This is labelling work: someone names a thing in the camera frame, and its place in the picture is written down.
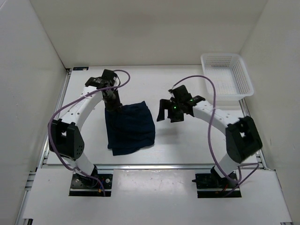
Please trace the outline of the navy blue shorts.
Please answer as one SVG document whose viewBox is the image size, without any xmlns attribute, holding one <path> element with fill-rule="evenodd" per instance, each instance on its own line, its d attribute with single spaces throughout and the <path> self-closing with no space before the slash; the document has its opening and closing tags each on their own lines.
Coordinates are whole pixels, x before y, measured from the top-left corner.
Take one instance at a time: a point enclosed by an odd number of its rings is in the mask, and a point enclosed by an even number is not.
<svg viewBox="0 0 300 225">
<path fill-rule="evenodd" d="M 113 156 L 132 154 L 155 143 L 155 124 L 145 101 L 105 110 L 107 148 Z"/>
</svg>

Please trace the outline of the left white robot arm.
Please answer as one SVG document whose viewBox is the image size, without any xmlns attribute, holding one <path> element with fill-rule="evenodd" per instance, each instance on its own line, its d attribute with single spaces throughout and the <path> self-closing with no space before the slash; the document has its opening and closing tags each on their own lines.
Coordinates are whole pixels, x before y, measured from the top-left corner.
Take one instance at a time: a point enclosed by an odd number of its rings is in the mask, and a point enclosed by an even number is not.
<svg viewBox="0 0 300 225">
<path fill-rule="evenodd" d="M 98 172 L 83 152 L 85 143 L 81 129 L 98 103 L 104 102 L 108 111 L 122 107 L 117 90 L 119 85 L 120 80 L 113 70 L 105 69 L 100 77 L 90 77 L 80 97 L 67 107 L 62 116 L 49 123 L 50 150 L 89 188 L 97 185 Z"/>
</svg>

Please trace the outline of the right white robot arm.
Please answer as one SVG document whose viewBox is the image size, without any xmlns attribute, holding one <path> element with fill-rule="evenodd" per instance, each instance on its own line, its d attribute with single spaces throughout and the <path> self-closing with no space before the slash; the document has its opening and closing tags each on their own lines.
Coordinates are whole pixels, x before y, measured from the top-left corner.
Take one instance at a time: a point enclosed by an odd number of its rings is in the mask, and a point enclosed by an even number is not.
<svg viewBox="0 0 300 225">
<path fill-rule="evenodd" d="M 263 146 L 254 120 L 249 116 L 234 117 L 216 109 L 205 98 L 193 97 L 184 85 L 169 92 L 170 99 L 159 101 L 157 121 L 168 118 L 172 123 L 181 122 L 186 114 L 207 122 L 210 128 L 225 135 L 226 154 L 210 170 L 212 185 L 222 187 L 229 175 Z"/>
</svg>

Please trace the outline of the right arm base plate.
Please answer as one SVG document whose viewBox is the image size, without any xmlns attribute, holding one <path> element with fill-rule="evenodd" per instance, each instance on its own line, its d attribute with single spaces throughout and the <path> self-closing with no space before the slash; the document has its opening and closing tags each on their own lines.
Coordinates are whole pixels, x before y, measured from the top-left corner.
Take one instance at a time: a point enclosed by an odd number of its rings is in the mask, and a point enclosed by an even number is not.
<svg viewBox="0 0 300 225">
<path fill-rule="evenodd" d="M 226 178 L 217 181 L 210 173 L 196 173 L 192 180 L 196 184 L 197 198 L 241 198 L 239 188 Z"/>
</svg>

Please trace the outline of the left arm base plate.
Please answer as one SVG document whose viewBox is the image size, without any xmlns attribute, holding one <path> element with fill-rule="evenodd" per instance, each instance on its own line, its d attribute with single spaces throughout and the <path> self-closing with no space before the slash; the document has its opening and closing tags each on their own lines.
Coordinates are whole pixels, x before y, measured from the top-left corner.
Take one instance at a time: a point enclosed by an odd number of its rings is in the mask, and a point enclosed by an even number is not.
<svg viewBox="0 0 300 225">
<path fill-rule="evenodd" d="M 97 175 L 102 186 L 95 179 L 83 177 L 77 173 L 73 173 L 69 196 L 88 196 L 88 197 L 111 197 L 113 174 L 100 173 Z"/>
</svg>

